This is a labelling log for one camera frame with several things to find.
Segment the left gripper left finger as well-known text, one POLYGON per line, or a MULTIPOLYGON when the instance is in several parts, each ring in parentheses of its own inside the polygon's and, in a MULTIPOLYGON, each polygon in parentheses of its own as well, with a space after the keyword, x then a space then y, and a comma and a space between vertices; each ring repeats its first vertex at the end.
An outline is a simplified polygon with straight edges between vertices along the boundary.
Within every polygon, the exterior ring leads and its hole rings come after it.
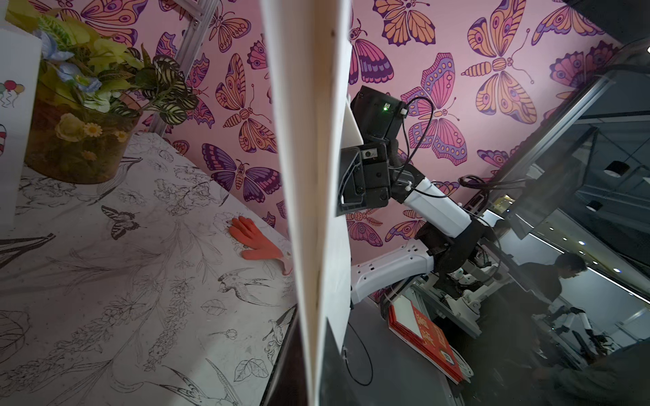
POLYGON ((307 382, 300 317, 297 307, 292 314, 286 335, 267 387, 262 396, 262 406, 307 405, 307 382))

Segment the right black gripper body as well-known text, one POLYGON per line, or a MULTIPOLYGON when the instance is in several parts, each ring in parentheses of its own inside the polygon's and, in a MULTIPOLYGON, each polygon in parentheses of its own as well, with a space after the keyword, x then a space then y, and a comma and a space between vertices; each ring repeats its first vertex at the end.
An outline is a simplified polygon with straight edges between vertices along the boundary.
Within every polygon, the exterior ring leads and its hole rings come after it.
POLYGON ((390 198, 386 145, 370 143, 342 148, 336 215, 383 208, 390 198))

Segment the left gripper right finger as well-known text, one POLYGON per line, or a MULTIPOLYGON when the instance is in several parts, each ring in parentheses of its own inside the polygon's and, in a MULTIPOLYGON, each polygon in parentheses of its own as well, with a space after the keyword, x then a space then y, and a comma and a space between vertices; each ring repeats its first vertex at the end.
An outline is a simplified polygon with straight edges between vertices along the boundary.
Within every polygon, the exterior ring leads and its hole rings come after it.
POLYGON ((333 330, 329 322, 326 321, 323 365, 318 393, 319 405, 350 405, 350 387, 345 372, 345 362, 338 350, 333 330))

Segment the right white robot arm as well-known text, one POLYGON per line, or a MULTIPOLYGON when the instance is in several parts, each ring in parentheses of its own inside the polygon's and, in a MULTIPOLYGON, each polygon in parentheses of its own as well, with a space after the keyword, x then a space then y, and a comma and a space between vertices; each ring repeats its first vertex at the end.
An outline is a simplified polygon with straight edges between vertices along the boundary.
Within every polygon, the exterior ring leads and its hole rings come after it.
POLYGON ((494 227, 455 204, 409 158, 399 155, 398 132, 414 104, 363 86, 346 108, 344 132, 360 135, 362 143, 340 151, 336 213, 345 217, 353 240, 374 247, 394 238, 405 241, 353 268, 352 304, 430 272, 452 273, 479 246, 498 240, 494 227), (392 201, 406 207, 409 219, 380 237, 370 216, 392 201))

